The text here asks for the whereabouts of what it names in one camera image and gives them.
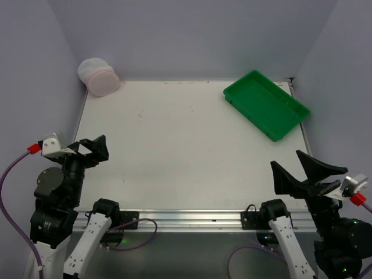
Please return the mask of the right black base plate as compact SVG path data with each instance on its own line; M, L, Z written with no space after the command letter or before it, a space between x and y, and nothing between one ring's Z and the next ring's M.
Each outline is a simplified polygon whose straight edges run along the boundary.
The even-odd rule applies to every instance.
M261 230L262 224L260 212L254 204L250 204L240 213L241 226L243 230Z

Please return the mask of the white mesh laundry bag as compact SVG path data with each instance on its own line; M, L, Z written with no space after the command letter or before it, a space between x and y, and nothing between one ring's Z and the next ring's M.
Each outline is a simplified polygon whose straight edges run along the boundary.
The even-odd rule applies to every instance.
M96 97L112 94L123 84L113 67L100 58L84 60L77 73L88 92Z

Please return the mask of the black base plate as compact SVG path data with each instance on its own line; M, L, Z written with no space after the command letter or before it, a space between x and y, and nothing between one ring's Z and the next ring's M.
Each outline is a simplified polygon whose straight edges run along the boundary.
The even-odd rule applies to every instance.
M139 216L140 213L138 211L120 211L119 225L133 222L132 224L125 226L123 229L136 230L138 228L138 223L135 223L134 221L138 220Z
M243 230L261 230L262 224L260 212L254 204L250 204L240 213L241 226Z

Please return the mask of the green plastic tray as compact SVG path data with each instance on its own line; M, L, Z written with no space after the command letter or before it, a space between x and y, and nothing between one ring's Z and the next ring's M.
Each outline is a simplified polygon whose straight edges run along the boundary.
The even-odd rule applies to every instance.
M273 142L283 139L310 110L291 94L252 70L223 90L225 100Z

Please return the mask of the aluminium mounting rail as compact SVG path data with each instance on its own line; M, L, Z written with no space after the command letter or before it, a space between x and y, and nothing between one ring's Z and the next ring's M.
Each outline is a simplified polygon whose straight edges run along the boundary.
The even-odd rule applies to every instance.
M234 210L155 210L130 209L139 213L140 219L152 219L158 224L161 233L237 233L242 229L242 209ZM73 232L83 232L87 226L85 209L79 215L73 227ZM299 233L315 233L316 228L305 209L291 211L294 231ZM136 230L129 232L153 232L155 225L150 221L140 221Z

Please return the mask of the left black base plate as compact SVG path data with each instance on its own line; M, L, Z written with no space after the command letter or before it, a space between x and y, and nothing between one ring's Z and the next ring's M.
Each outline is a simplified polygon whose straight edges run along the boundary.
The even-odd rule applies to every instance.
M133 222L132 224L125 226L123 229L136 230L138 228L138 223L135 223L134 221L138 220L139 216L140 213L138 211L120 211L119 225Z

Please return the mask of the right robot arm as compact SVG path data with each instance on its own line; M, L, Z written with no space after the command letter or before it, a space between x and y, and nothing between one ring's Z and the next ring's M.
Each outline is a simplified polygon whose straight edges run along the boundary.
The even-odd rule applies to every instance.
M368 178L359 174L327 183L326 178L346 174L348 169L321 162L300 150L296 154L307 179L297 180L272 161L275 193L305 201L320 236L320 240L314 242L316 264L326 278L363 278L371 270L371 267L362 269L363 259L371 257L371 224L341 217L339 210L344 201L371 210L360 192ZM294 235L291 215L282 200L263 202L258 221L274 232L291 278L320 277L308 266Z

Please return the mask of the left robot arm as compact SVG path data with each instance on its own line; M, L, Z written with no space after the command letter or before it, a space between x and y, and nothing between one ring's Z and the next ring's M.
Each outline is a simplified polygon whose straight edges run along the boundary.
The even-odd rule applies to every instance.
M41 155L60 167L40 173L34 191L35 212L31 217L30 239L37 260L35 272L43 278L83 278L100 240L108 229L120 223L115 201L99 199L88 215L87 226L70 256L67 246L78 217L85 171L109 159L106 137L81 139L64 145L53 133L37 144Z

